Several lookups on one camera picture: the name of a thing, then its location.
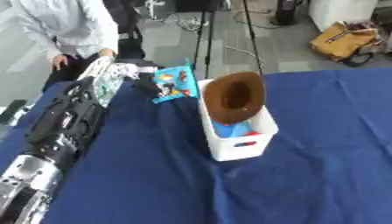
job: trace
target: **tripod leg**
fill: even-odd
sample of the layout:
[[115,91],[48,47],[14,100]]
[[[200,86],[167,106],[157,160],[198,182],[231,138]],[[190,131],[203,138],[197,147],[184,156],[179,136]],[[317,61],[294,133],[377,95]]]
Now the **tripod leg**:
[[197,67],[197,64],[198,64],[201,35],[203,34],[204,23],[206,22],[206,13],[207,13],[207,9],[203,10],[203,12],[201,14],[200,28],[198,29],[198,42],[196,44],[196,52],[194,54],[194,60],[193,60],[193,65],[192,65],[193,71],[196,70],[196,67]]
[[214,37],[214,24],[215,24],[215,10],[210,14],[210,32],[208,34],[208,48],[206,52],[206,79],[208,79],[211,64],[211,51],[213,49],[213,37]]
[[249,7],[248,7],[247,0],[243,0],[243,7],[244,7],[244,10],[245,10],[245,15],[247,17],[247,24],[248,24],[248,29],[249,29],[249,35],[250,35],[250,38],[252,40],[253,48],[255,50],[255,57],[256,57],[256,61],[257,61],[257,69],[259,70],[260,75],[263,75],[262,63],[260,61],[259,52],[257,50],[256,35],[255,35],[255,31],[253,30],[252,20],[250,19]]

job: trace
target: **cowboy hat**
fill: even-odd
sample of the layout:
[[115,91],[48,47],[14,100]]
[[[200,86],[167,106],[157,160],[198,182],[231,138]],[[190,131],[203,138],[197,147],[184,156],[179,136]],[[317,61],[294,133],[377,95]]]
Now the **cowboy hat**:
[[218,123],[239,123],[255,116],[265,103],[263,78],[241,72],[220,77],[203,93],[208,114]]

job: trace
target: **brown bag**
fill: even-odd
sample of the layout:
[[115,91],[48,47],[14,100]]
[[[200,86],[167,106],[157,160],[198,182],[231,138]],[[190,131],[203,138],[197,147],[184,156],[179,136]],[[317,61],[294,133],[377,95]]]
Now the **brown bag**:
[[311,46],[332,60],[342,62],[350,67],[357,67],[373,58],[374,55],[369,52],[366,54],[365,61],[361,63],[352,61],[353,57],[358,56],[359,50],[363,46],[376,39],[377,33],[377,29],[367,28],[361,24],[336,22],[315,38],[311,42]]

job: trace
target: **white box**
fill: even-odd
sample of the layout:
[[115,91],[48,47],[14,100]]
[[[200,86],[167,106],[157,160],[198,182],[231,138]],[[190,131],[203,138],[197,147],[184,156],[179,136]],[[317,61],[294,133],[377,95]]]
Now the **white box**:
[[[203,122],[204,131],[213,158],[217,161],[228,161],[242,158],[261,156],[269,144],[271,138],[278,132],[277,124],[266,107],[249,119],[253,130],[261,133],[255,136],[240,136],[221,138],[216,135],[211,118],[204,103],[203,93],[205,86],[213,80],[199,81],[200,101],[199,111]],[[235,147],[237,144],[253,143],[252,145]]]
[[324,31],[337,21],[369,21],[378,0],[311,0],[309,14]]

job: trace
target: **white shirt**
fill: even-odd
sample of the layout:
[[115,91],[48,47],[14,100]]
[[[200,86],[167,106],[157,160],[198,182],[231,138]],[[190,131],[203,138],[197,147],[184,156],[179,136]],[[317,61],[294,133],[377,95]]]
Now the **white shirt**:
[[64,53],[88,58],[103,48],[118,53],[118,27],[102,0],[11,2],[24,31],[42,46],[50,61]]

